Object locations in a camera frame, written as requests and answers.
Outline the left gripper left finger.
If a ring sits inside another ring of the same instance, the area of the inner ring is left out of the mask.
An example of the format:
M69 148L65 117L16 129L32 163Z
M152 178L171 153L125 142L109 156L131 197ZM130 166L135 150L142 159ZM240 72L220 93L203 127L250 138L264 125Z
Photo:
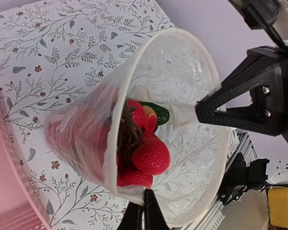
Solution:
M143 212L143 206L129 202L119 224L119 230L141 230Z

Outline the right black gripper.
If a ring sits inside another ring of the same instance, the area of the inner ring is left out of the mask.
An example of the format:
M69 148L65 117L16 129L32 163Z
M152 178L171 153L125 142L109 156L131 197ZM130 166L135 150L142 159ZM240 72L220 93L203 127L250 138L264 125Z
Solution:
M255 114L249 106L217 110L248 91ZM195 110L200 123L282 135L288 143L288 52L269 46L248 50L221 88L199 101Z

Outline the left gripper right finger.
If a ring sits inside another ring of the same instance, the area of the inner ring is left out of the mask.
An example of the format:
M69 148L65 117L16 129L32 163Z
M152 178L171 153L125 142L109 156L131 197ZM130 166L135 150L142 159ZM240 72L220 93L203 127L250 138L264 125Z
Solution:
M152 189L144 192L144 229L169 230Z

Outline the red lychee toy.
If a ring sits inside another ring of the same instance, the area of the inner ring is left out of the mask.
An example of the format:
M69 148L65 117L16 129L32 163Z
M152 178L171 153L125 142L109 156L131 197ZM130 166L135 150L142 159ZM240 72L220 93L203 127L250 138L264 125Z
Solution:
M170 153L163 141L153 132L145 131L140 146L132 153L132 163L148 175L164 173L170 165Z

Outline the clear dotted zip bag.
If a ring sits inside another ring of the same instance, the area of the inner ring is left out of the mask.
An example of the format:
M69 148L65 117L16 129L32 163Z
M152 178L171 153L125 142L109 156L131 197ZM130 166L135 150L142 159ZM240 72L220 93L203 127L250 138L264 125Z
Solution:
M46 142L60 160L86 180L138 205L152 189L169 227L205 215L225 171L232 129L198 121L195 106L220 89L204 45L182 29L167 29L141 45L91 92L54 112ZM140 146L141 102L169 111L154 134L165 143L170 165L159 175L139 171L132 153Z

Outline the pink plastic basket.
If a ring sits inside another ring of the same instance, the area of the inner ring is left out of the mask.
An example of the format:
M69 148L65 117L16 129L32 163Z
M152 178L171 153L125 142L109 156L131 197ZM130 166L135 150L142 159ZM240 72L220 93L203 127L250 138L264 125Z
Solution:
M49 217L28 182L0 108L0 230L49 230Z

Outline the green toy vegetable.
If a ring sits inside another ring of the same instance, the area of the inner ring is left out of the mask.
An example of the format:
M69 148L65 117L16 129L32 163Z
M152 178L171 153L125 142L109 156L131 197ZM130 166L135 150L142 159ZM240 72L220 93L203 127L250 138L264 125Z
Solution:
M157 126L164 125L165 123L169 121L170 114L166 108L155 103L141 102L141 101L139 101L139 103L140 105L149 106L150 108L154 110L157 116Z

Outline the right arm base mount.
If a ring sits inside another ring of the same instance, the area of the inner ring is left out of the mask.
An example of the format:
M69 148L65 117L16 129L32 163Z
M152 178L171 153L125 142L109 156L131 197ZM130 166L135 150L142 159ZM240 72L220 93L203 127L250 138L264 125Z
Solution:
M237 201L250 190L262 190L269 186L266 168L268 159L257 159L247 166L241 152L237 153L226 171L219 190L218 199L224 206Z

